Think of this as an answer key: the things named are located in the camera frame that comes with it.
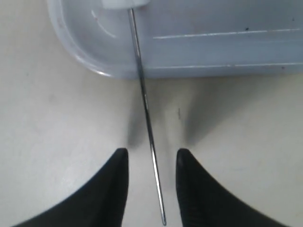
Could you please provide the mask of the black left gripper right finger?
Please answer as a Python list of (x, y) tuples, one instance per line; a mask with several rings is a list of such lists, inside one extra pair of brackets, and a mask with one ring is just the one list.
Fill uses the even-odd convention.
[(184, 227), (284, 227), (224, 188), (190, 150), (176, 157), (176, 192)]

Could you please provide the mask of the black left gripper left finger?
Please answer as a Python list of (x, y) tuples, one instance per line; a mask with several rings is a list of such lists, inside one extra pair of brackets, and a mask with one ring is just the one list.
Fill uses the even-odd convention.
[(120, 227), (129, 187), (129, 156), (118, 148), (74, 194), (20, 227)]

